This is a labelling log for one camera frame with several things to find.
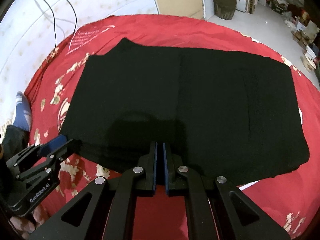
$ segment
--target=person's leg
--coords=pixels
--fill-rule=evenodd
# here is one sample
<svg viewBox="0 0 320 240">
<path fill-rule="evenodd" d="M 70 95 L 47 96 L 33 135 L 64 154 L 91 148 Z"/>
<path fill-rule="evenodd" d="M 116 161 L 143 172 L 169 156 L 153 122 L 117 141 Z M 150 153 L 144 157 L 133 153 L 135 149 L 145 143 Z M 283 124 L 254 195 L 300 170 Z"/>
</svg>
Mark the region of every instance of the person's leg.
<svg viewBox="0 0 320 240">
<path fill-rule="evenodd" d="M 16 96 L 13 125 L 8 125 L 0 148 L 0 191 L 8 188 L 11 183 L 7 160 L 28 146 L 31 127 L 31 110 L 27 98 L 20 91 Z"/>
<path fill-rule="evenodd" d="M 16 108 L 13 113 L 12 125 L 8 125 L 2 142 L 5 162 L 27 148 L 31 122 L 32 115 L 28 100 L 19 91 L 16 96 Z"/>
</svg>

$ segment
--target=floral pattern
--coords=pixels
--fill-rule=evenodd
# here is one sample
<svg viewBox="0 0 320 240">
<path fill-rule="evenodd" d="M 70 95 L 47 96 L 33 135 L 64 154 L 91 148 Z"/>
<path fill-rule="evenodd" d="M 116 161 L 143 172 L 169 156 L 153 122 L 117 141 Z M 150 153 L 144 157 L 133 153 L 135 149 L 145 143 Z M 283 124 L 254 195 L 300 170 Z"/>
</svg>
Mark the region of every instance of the floral pattern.
<svg viewBox="0 0 320 240">
<path fill-rule="evenodd" d="M 58 125 L 58 131 L 61 131 L 61 127 L 63 125 L 64 119 L 66 118 L 67 111 L 69 109 L 70 103 L 68 102 L 68 98 L 66 98 L 61 106 L 60 110 L 58 112 L 58 120 L 57 120 L 57 125 Z"/>
<path fill-rule="evenodd" d="M 287 215 L 287 218 L 286 218 L 286 223 L 285 223 L 285 225 L 283 227 L 284 230 L 287 231 L 290 234 L 290 236 L 293 236 L 293 238 L 298 237 L 298 236 L 301 235 L 301 232 L 299 232 L 297 235 L 295 235 L 295 234 L 297 233 L 297 231 L 298 231 L 299 227 L 301 226 L 301 224 L 303 224 L 303 222 L 306 220 L 306 217 L 302 217 L 299 220 L 297 226 L 293 229 L 292 228 L 292 222 L 295 221 L 299 217 L 299 214 L 300 214 L 300 211 L 297 213 L 296 216 L 292 217 L 293 213 L 289 213 Z"/>
<path fill-rule="evenodd" d="M 45 98 L 41 100 L 41 104 L 40 104 L 41 112 L 43 112 L 44 106 L 45 106 Z"/>
<path fill-rule="evenodd" d="M 109 169 L 102 167 L 101 165 L 97 164 L 97 177 L 105 177 L 106 179 L 110 177 Z"/>
<path fill-rule="evenodd" d="M 54 96 L 51 99 L 50 105 L 52 104 L 57 105 L 58 103 L 60 103 L 60 96 L 58 94 L 62 91 L 62 89 L 63 89 L 63 85 L 59 83 L 54 90 Z"/>
<path fill-rule="evenodd" d="M 63 77 L 64 77 L 64 74 L 56 80 L 56 85 L 58 85 L 61 82 Z"/>
<path fill-rule="evenodd" d="M 55 47 L 55 48 L 51 51 L 49 57 L 50 57 L 50 58 L 54 58 L 54 57 L 58 54 L 58 51 L 59 51 L 59 47 Z"/>
<path fill-rule="evenodd" d="M 249 37 L 249 38 L 251 38 L 250 36 L 245 35 L 245 34 L 243 34 L 243 33 L 241 33 L 241 35 L 242 35 L 242 36 L 244 36 L 244 37 Z M 262 44 L 262 42 L 257 41 L 257 40 L 256 40 L 256 39 L 254 39 L 254 38 L 251 38 L 251 40 L 252 40 L 252 41 L 254 41 L 254 42 L 256 42 L 256 43 L 261 43 L 261 44 Z"/>
<path fill-rule="evenodd" d="M 40 141 L 40 133 L 39 133 L 39 129 L 38 128 L 35 131 L 35 135 L 34 135 L 33 139 L 35 140 L 35 145 L 36 146 L 41 143 L 41 141 Z"/>
<path fill-rule="evenodd" d="M 299 71 L 289 60 L 287 60 L 287 59 L 286 59 L 285 57 L 283 57 L 283 56 L 281 56 L 281 58 L 282 58 L 284 64 L 286 64 L 286 65 L 289 66 L 289 67 L 292 67 L 292 69 L 293 69 L 294 71 L 297 71 L 298 74 L 299 74 L 299 76 L 301 76 L 300 71 Z"/>
<path fill-rule="evenodd" d="M 87 52 L 85 54 L 85 57 L 81 61 L 74 63 L 71 68 L 67 69 L 66 74 L 68 74 L 68 73 L 70 73 L 72 71 L 74 72 L 78 67 L 84 65 L 87 62 L 89 56 L 90 56 L 90 54 Z"/>
</svg>

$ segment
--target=black pants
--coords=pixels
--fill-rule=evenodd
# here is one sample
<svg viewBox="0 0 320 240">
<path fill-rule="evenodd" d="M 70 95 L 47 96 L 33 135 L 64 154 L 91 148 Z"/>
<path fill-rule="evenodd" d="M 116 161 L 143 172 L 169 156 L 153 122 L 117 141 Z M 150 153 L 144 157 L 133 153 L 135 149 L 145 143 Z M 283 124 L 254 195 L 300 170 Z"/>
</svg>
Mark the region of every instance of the black pants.
<svg viewBox="0 0 320 240">
<path fill-rule="evenodd" d="M 27 148 L 28 140 L 29 132 L 16 126 L 8 125 L 7 132 L 1 145 L 4 153 L 0 160 L 0 191 L 7 188 L 7 185 L 10 184 L 11 174 L 6 167 L 6 161 Z"/>
</svg>

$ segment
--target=floor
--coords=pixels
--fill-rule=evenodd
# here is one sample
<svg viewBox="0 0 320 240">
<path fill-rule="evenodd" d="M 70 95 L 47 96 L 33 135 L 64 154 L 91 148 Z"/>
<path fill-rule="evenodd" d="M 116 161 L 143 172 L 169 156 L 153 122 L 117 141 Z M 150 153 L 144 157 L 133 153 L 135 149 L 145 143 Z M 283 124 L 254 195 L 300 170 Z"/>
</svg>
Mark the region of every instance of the floor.
<svg viewBox="0 0 320 240">
<path fill-rule="evenodd" d="M 223 20 L 214 15 L 208 21 L 239 31 L 272 48 L 295 65 L 320 90 L 316 74 L 308 72 L 302 64 L 302 48 L 292 39 L 291 31 L 281 15 L 271 8 L 258 4 L 253 14 L 236 11 L 232 20 Z"/>
</svg>

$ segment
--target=black cloth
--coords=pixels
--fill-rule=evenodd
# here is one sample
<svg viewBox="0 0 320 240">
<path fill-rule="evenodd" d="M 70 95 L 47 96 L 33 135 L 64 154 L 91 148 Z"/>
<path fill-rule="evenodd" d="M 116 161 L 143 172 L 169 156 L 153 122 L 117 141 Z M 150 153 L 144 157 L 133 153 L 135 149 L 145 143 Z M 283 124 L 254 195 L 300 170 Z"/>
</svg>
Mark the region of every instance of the black cloth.
<svg viewBox="0 0 320 240">
<path fill-rule="evenodd" d="M 147 47 L 122 39 L 89 57 L 61 134 L 80 155 L 123 172 L 168 142 L 184 164 L 235 184 L 308 161 L 290 69 L 267 57 Z"/>
</svg>

